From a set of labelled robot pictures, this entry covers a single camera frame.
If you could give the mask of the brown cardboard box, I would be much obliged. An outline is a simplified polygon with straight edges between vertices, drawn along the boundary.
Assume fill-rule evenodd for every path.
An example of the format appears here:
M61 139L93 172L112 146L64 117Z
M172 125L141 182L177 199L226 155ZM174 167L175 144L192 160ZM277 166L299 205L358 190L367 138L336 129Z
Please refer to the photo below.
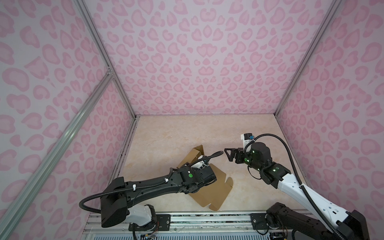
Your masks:
M178 168L184 166L186 163L192 164L204 156L203 145L194 147L185 158L179 163ZM191 193L191 196L201 207L209 207L212 211L218 211L225 199L233 189L234 181L231 177L227 179L225 172L220 170L214 164L209 163L217 180L198 190L196 193Z

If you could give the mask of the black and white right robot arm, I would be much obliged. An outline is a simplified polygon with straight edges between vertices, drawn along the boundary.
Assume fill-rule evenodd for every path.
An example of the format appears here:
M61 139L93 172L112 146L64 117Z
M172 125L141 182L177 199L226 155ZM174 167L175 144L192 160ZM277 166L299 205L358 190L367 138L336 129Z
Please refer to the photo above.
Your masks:
M370 238L366 218L360 212L349 212L303 184L288 168L273 161L271 151L264 143L227 148L225 154L230 162L246 164L257 170L263 182L290 196L313 215L310 218L282 203L275 203L267 209L273 223L316 240Z

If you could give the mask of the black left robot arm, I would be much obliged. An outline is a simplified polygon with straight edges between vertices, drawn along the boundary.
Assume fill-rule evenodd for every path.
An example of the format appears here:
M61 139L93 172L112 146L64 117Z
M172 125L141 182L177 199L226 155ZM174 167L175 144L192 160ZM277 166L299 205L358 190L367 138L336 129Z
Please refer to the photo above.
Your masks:
M125 182L114 179L103 191L101 200L102 227L122 223L131 213L130 208L146 200L167 194L191 194L214 183L217 177L210 166L202 169L183 166L170 169L168 175L150 180Z

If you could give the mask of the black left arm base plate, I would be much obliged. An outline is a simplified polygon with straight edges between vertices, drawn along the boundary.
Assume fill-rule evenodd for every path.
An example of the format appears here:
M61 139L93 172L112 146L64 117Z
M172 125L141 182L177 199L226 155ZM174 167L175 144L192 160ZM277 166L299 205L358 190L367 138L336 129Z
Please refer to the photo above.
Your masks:
M170 223L171 223L171 215L169 214L156 214L155 216L152 216L151 221L144 225L144 226L138 226L135 224L129 225L129 231L169 231L170 230Z

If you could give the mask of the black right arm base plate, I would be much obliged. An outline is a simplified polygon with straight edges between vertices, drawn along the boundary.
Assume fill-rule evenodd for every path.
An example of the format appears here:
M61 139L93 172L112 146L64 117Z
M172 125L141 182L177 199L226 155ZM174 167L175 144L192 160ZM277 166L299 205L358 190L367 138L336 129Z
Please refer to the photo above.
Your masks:
M287 226L283 225L282 220L272 214L253 213L250 214L251 224L257 231L287 230Z

